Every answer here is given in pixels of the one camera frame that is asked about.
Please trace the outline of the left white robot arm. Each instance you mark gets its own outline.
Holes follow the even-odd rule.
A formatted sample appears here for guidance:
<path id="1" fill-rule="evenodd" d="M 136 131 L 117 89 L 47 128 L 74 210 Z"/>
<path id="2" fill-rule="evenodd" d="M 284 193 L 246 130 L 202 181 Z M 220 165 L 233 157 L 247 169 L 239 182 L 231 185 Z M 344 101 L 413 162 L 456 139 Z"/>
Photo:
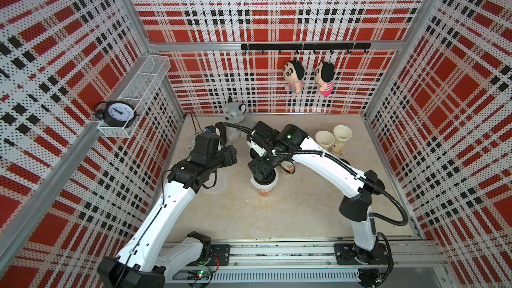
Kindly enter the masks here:
<path id="1" fill-rule="evenodd" d="M 189 157 L 170 170 L 158 202 L 141 227 L 114 257 L 104 257 L 97 272 L 105 287 L 163 287 L 191 263 L 211 258 L 211 238 L 191 232 L 181 243 L 161 254 L 161 248 L 181 213 L 211 174 L 236 164 L 237 152 L 225 138 L 200 133 Z"/>

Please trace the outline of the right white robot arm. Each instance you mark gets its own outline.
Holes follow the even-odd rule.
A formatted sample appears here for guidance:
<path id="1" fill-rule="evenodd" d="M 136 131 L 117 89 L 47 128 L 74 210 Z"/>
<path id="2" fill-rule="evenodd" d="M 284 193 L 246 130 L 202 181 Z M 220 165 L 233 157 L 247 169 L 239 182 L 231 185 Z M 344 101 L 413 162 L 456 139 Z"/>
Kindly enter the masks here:
<path id="1" fill-rule="evenodd" d="M 353 251 L 350 258 L 360 264 L 374 265 L 389 261 L 391 252 L 381 244 L 381 235 L 375 228 L 380 219 L 395 226 L 406 226 L 405 208 L 380 184 L 377 174 L 361 171 L 328 153 L 305 131 L 295 125 L 286 125 L 281 131 L 259 121 L 247 132 L 247 142 L 255 157 L 248 167 L 255 181 L 267 183 L 284 161 L 306 166 L 328 180 L 343 194 L 339 212 L 351 223 Z M 373 194 L 384 195 L 397 208 L 400 220 L 376 213 L 372 209 Z"/>

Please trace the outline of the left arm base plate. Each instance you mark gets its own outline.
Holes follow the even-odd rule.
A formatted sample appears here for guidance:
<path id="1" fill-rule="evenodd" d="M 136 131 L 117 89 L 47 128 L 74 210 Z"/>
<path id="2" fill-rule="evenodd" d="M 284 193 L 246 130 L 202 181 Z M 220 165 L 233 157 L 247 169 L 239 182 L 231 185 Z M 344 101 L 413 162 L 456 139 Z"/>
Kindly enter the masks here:
<path id="1" fill-rule="evenodd" d="M 231 253 L 231 246 L 229 244 L 213 244 L 207 258 L 205 259 L 206 265 L 210 267 L 228 266 Z"/>

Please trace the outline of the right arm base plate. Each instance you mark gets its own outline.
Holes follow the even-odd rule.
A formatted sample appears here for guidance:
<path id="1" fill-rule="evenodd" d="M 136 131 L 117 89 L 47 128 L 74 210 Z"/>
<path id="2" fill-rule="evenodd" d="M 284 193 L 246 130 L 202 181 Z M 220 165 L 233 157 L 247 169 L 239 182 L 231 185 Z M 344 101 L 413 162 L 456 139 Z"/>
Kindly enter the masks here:
<path id="1" fill-rule="evenodd" d="M 338 243 L 334 254 L 338 265 L 387 265 L 392 257 L 384 243 L 376 243 L 370 251 L 354 243 Z"/>

